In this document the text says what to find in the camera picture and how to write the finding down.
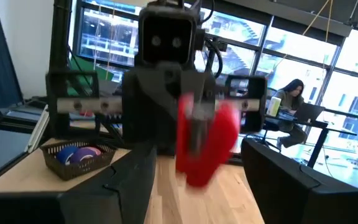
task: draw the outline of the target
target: office chair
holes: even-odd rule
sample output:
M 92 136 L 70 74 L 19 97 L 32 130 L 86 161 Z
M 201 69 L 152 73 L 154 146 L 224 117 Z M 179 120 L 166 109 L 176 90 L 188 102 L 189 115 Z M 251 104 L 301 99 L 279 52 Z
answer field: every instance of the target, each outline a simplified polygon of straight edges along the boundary
M 272 97 L 274 96 L 274 94 L 276 92 L 277 92 L 277 90 L 275 90 L 273 88 L 267 88 L 266 110 L 269 107 L 270 100 L 272 99 Z M 258 134 L 248 134 L 245 136 L 245 138 L 252 138 L 259 144 L 263 144 L 264 146 L 267 146 L 267 147 L 273 147 L 273 148 L 277 149 L 279 152 L 281 152 L 281 149 L 277 148 L 272 143 L 266 141 L 266 135 L 267 135 L 268 131 L 279 131 L 280 128 L 278 127 L 278 124 L 276 124 L 272 121 L 269 121 L 268 119 L 265 119 L 265 123 L 264 123 L 264 126 L 262 129 L 265 130 L 265 134 L 263 136 L 260 136 Z

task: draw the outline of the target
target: table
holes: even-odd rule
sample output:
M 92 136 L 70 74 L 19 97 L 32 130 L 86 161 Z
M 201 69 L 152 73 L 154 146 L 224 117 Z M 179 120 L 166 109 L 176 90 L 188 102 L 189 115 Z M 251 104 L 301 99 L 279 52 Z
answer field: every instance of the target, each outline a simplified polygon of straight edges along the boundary
M 315 127 L 315 128 L 320 128 L 321 132 L 320 135 L 318 136 L 317 142 L 314 145 L 313 151 L 311 153 L 310 156 L 310 160 L 307 164 L 308 167 L 313 168 L 314 165 L 316 164 L 318 155 L 321 152 L 321 149 L 323 148 L 324 142 L 327 138 L 328 132 L 329 131 L 335 131 L 335 132 L 339 132 L 339 133 L 343 133 L 343 134 L 350 134 L 353 136 L 356 136 L 356 133 L 353 133 L 352 131 L 349 130 L 345 130 L 342 128 L 337 128 L 335 126 L 331 126 L 328 125 L 328 123 L 326 122 L 322 122 L 322 121 L 313 121 L 313 122 L 304 122 L 304 121 L 297 121 L 294 119 L 288 119 L 288 118 L 283 118 L 283 117 L 278 117 L 278 116 L 270 116 L 270 115 L 265 115 L 266 118 L 271 118 L 271 119 L 275 119 L 278 121 L 288 121 L 291 122 L 293 124 L 300 124 L 300 125 L 306 125 L 306 126 L 311 126 L 311 127 Z
M 91 128 L 92 124 L 75 126 Z M 118 149 L 112 162 L 127 152 Z M 100 171 L 63 181 L 46 167 L 42 151 L 36 149 L 0 176 L 0 192 L 66 191 Z M 183 177 L 175 175 L 174 159 L 158 157 L 145 223 L 263 223 L 263 219 L 243 167 L 223 165 L 206 191 L 196 194 L 186 188 Z

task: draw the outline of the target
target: person sitting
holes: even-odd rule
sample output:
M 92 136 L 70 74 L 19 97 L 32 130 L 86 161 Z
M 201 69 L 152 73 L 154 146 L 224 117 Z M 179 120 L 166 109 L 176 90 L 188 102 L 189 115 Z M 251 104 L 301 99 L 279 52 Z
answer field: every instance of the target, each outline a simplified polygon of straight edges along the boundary
M 284 88 L 279 89 L 276 94 L 274 94 L 274 97 L 281 99 L 280 110 L 295 114 L 303 103 L 303 88 L 303 82 L 299 79 L 295 79 Z M 280 150 L 282 146 L 288 148 L 306 141 L 306 133 L 299 125 L 294 125 L 289 121 L 280 121 L 278 127 L 280 131 L 290 134 L 287 137 L 277 138 L 277 148 Z

